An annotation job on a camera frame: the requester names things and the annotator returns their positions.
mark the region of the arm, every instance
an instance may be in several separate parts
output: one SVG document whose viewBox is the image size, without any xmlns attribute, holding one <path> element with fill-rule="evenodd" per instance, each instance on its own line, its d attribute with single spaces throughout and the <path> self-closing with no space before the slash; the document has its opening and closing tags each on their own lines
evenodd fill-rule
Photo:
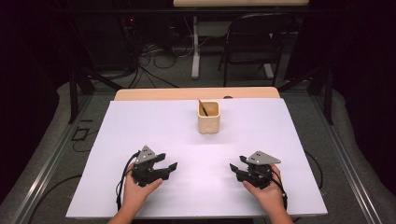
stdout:
<svg viewBox="0 0 396 224">
<path fill-rule="evenodd" d="M 275 165 L 272 164 L 271 168 L 280 176 L 280 172 Z M 273 179 L 279 182 L 276 175 L 273 175 Z M 247 181 L 244 181 L 243 184 L 245 188 L 256 197 L 273 224 L 293 223 L 283 206 L 282 191 L 274 182 L 271 182 L 265 189 L 258 189 Z"/>
<path fill-rule="evenodd" d="M 142 208 L 150 193 L 158 188 L 163 182 L 162 179 L 157 179 L 156 181 L 142 188 L 136 185 L 134 179 L 132 178 L 132 175 L 129 174 L 130 171 L 132 172 L 133 167 L 133 164 L 128 167 L 128 172 L 125 178 L 125 191 L 123 195 L 123 204 L 121 206 L 121 209 L 113 218 L 110 219 L 110 221 L 108 222 L 109 224 L 130 224 L 134 219 L 134 216 L 137 214 L 140 208 Z"/>
</svg>

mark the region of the dark background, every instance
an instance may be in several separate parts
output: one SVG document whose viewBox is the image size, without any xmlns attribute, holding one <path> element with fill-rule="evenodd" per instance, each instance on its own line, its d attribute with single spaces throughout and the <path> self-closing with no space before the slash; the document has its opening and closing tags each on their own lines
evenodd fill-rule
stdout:
<svg viewBox="0 0 396 224">
<path fill-rule="evenodd" d="M 119 7 L 110 0 L 86 5 L 80 1 L 59 1 L 57 5 L 54 2 L 44 4 L 71 8 L 94 6 L 92 9 Z M 169 1 L 162 2 L 169 6 Z M 349 3 L 312 0 L 311 7 L 345 8 Z M 1 89 L 4 121 L 0 146 L 0 201 L 3 201 L 50 124 L 59 100 L 56 90 L 68 81 L 74 63 L 102 71 L 124 70 L 133 66 L 134 50 L 123 38 L 120 21 L 114 18 L 53 23 L 36 1 L 7 0 L 0 4 L 0 73 L 5 84 Z M 346 109 L 363 155 L 384 185 L 396 194 L 393 87 L 396 27 L 392 25 L 396 6 L 369 0 L 357 1 L 356 5 L 361 23 L 356 24 L 351 42 L 337 55 L 334 88 L 346 98 Z M 142 24 L 157 20 L 153 17 Z M 321 65 L 343 29 L 340 19 L 306 17 L 286 78 L 300 76 Z M 155 34 L 159 30 L 163 37 L 168 35 L 163 24 L 148 32 Z"/>
</svg>

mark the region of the gray carpet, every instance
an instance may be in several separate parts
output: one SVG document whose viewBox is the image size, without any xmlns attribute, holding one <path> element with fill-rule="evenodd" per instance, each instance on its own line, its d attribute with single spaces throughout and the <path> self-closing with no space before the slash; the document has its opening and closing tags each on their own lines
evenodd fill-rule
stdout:
<svg viewBox="0 0 396 224">
<path fill-rule="evenodd" d="M 222 71 L 217 71 L 219 55 L 213 53 L 213 51 L 216 52 L 216 49 L 203 48 L 201 75 L 197 80 L 192 80 L 190 77 L 191 56 L 177 58 L 174 66 L 168 69 L 154 66 L 153 58 L 150 58 L 151 60 L 146 68 L 153 75 L 166 79 L 179 87 L 220 87 L 222 86 Z M 280 75 L 285 72 L 288 58 L 289 54 L 286 52 L 279 71 Z M 172 57 L 156 58 L 157 66 L 167 66 L 172 63 Z M 233 75 L 228 82 L 229 86 L 268 86 L 270 84 L 268 80 L 259 80 L 264 74 L 262 71 L 257 71 L 257 67 L 254 66 L 235 67 L 231 72 Z M 114 74 L 106 74 L 106 76 L 114 77 Z M 115 82 L 127 87 L 131 84 L 133 76 L 118 78 Z M 138 80 L 137 84 L 136 81 L 133 83 L 136 88 L 172 88 L 169 84 L 144 74 Z M 94 96 L 82 96 L 82 94 L 79 96 L 80 103 L 82 105 L 87 104 L 87 107 L 86 110 L 81 111 L 81 116 L 78 118 L 76 125 L 67 124 L 70 115 L 68 85 L 65 84 L 58 90 L 61 100 L 54 119 L 17 184 L 1 204 L 0 223 L 12 223 L 20 220 L 16 215 L 20 213 L 21 206 L 26 203 L 29 190 L 37 177 L 40 176 L 43 166 L 59 148 L 62 148 L 62 153 L 59 154 L 59 160 L 53 166 L 52 173 L 49 175 L 49 182 L 44 186 L 45 189 L 50 189 L 67 177 L 82 174 L 89 156 L 89 151 L 85 150 L 91 149 L 96 137 L 95 131 L 99 130 L 108 103 L 115 95 L 115 92 L 103 83 L 97 81 L 92 83 L 95 85 L 97 92 Z M 279 86 L 282 83 L 281 78 L 276 85 Z M 295 90 L 304 90 L 306 84 L 302 83 Z M 309 97 L 305 91 L 289 91 L 282 93 L 281 97 L 287 103 L 304 149 L 316 158 L 323 170 L 323 199 L 329 210 L 328 215 L 303 217 L 297 223 L 371 223 L 367 221 L 370 218 L 367 218 L 367 215 L 363 212 L 364 205 L 357 200 L 356 190 L 353 188 L 350 179 L 347 178 L 345 169 L 343 169 L 337 145 L 329 134 L 329 127 L 323 121 L 321 111 L 317 107 L 316 101 L 318 98 Z M 337 92 L 334 93 L 333 97 L 332 117 L 333 128 L 339 135 L 341 143 L 349 155 L 350 162 L 359 174 L 361 183 L 367 189 L 367 194 L 370 196 L 371 203 L 374 205 L 382 223 L 396 223 L 396 216 L 393 214 L 396 210 L 395 196 L 382 186 L 371 166 L 359 152 L 359 148 L 353 141 L 353 132 L 348 121 L 344 100 Z M 63 137 L 66 136 L 65 133 L 73 133 L 77 127 L 89 129 L 91 134 L 85 141 L 79 142 L 70 141 L 71 136 L 67 135 L 64 143 L 60 144 Z M 308 160 L 315 178 L 319 182 L 318 167 L 309 157 Z M 106 220 L 75 220 L 64 217 L 77 185 L 78 178 L 74 178 L 61 184 L 50 193 L 37 207 L 33 223 L 106 223 Z M 264 223 L 263 219 L 255 221 L 256 223 Z M 198 220 L 193 223 L 197 222 L 205 223 L 205 220 Z M 178 220 L 174 223 L 192 223 L 192 221 Z"/>
</svg>

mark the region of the pencil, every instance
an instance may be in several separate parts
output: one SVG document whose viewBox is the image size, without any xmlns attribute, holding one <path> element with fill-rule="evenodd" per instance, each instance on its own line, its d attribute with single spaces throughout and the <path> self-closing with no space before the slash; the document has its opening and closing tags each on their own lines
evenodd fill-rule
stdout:
<svg viewBox="0 0 396 224">
<path fill-rule="evenodd" d="M 199 101 L 199 105 L 201 106 L 202 110 L 204 110 L 205 115 L 206 115 L 206 116 L 209 116 L 209 115 L 207 115 L 207 112 L 206 112 L 206 110 L 205 110 L 204 104 L 202 104 L 202 102 L 200 101 L 200 99 L 198 99 L 198 101 Z"/>
</svg>

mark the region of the pen holder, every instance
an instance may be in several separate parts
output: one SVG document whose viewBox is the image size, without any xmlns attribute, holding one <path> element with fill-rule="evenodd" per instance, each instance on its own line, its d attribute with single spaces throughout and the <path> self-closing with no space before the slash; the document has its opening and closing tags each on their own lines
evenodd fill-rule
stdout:
<svg viewBox="0 0 396 224">
<path fill-rule="evenodd" d="M 218 102 L 198 104 L 198 130 L 200 133 L 218 133 L 220 125 L 220 107 Z"/>
</svg>

